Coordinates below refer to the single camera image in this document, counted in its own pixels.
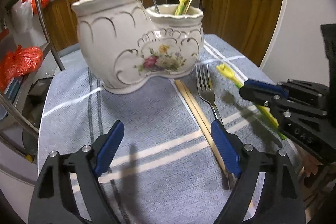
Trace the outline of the yellow plastic scoop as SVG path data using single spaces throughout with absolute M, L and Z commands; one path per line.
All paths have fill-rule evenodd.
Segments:
M 187 1 L 188 0 L 179 0 L 179 5 L 177 6 L 175 13 L 174 13 L 175 16 L 179 16 L 183 14 L 183 11 L 185 9 L 185 3 Z
M 278 130 L 279 123 L 277 119 L 270 112 L 269 100 L 258 101 L 253 92 L 248 89 L 248 86 L 244 86 L 243 82 L 238 79 L 236 73 L 228 64 L 222 63 L 221 65 L 218 65 L 217 70 L 222 76 L 231 80 L 235 84 L 235 86 L 240 90 L 240 95 L 245 100 L 251 101 L 259 110 L 259 112 L 270 121 L 273 128 L 276 129 L 278 136 L 282 140 L 285 140 L 285 135 L 280 133 L 280 131 Z

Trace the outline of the wooden chopstick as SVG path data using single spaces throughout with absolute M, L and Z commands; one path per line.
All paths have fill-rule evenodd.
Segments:
M 225 174 L 226 178 L 229 178 L 224 161 L 211 136 L 210 123 L 206 118 L 205 114 L 203 113 L 201 107 L 198 105 L 198 103 L 196 102 L 195 98 L 193 97 L 187 86 L 181 80 L 174 80 L 174 84 L 177 87 L 180 94 L 183 96 L 183 99 L 187 103 L 187 106 L 189 107 L 190 111 L 192 112 L 198 126 L 200 127 L 203 133 L 203 136 L 206 138 L 206 141 L 209 144 L 214 156 L 216 157 L 216 160 L 220 165 L 223 173 Z
M 178 88 L 179 92 L 183 96 L 184 100 L 187 103 L 192 115 L 194 116 L 198 126 L 200 127 L 201 131 L 204 134 L 210 135 L 210 122 L 205 116 L 204 112 L 202 111 L 201 107 L 195 100 L 194 96 L 189 91 L 188 87 L 182 82 L 181 80 L 174 81 L 176 87 Z

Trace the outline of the silver fork on cloth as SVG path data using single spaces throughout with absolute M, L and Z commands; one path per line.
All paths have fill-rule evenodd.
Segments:
M 215 118 L 215 126 L 213 126 L 213 123 L 211 123 L 210 129 L 212 139 L 221 155 L 222 161 L 225 162 L 223 149 L 224 145 L 228 144 L 228 140 L 226 139 L 225 134 L 221 132 L 221 125 L 223 125 L 222 118 L 215 104 L 215 93 L 210 76 L 209 66 L 197 65 L 195 67 L 195 73 L 197 78 L 198 94 L 203 101 L 209 104 Z

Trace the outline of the grey striped table cloth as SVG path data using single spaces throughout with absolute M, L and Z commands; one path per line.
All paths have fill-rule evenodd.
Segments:
M 116 120 L 125 135 L 102 189 L 121 223 L 213 223 L 230 191 L 193 114 L 172 79 L 153 77 L 136 92 L 117 95 L 102 88 L 80 50 L 61 57 L 42 114 L 38 172 L 51 151 L 76 152 L 107 133 Z M 215 35 L 205 35 L 199 61 L 209 64 L 216 105 L 224 127 L 245 144 L 275 153 L 284 149 L 292 164 L 298 152 L 281 140 L 256 107 L 216 66 L 228 61 L 238 77 L 272 83 L 245 56 Z

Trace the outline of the yellow plastic scoop in holder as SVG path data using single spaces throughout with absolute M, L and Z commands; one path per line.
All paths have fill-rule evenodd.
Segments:
M 174 13 L 175 16 L 179 16 L 183 14 L 183 11 L 185 9 L 185 3 L 187 1 L 188 0 L 179 0 L 179 5 L 177 6 L 175 13 Z

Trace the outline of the white ceramic double utensil holder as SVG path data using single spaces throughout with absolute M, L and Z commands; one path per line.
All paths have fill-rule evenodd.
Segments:
M 192 72 L 204 45 L 203 11 L 177 5 L 144 8 L 141 0 L 80 0 L 72 4 L 84 60 L 103 87 L 127 94 L 152 77 Z

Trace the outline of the red plastic bag lower shelf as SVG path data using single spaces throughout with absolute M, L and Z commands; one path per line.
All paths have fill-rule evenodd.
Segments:
M 37 71 L 43 62 L 43 51 L 39 47 L 17 47 L 15 52 L 7 52 L 1 60 L 1 92 L 11 79 Z

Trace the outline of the stainless steel shelf rack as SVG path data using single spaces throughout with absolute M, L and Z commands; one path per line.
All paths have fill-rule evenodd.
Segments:
M 49 52 L 52 52 L 52 55 L 61 70 L 64 70 L 64 65 L 59 54 L 56 52 L 46 29 L 41 0 L 35 0 L 35 6 L 47 42 L 39 48 L 33 47 L 28 50 L 17 49 L 13 53 L 14 64 L 16 65 L 15 69 L 23 72 L 23 83 L 18 89 L 18 93 L 13 101 L 9 100 L 9 97 L 7 97 L 6 94 L 1 93 L 1 106 L 7 111 L 8 116 L 12 118 L 13 122 L 20 125 L 23 131 L 30 135 L 31 139 L 38 140 L 39 130 L 22 114 L 28 92 L 33 84 L 35 74 Z

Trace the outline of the white plastic bag hanging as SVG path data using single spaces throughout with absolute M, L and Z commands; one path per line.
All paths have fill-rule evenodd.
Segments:
M 33 26 L 33 8 L 31 0 L 19 0 L 13 5 L 10 18 L 17 34 L 28 32 Z

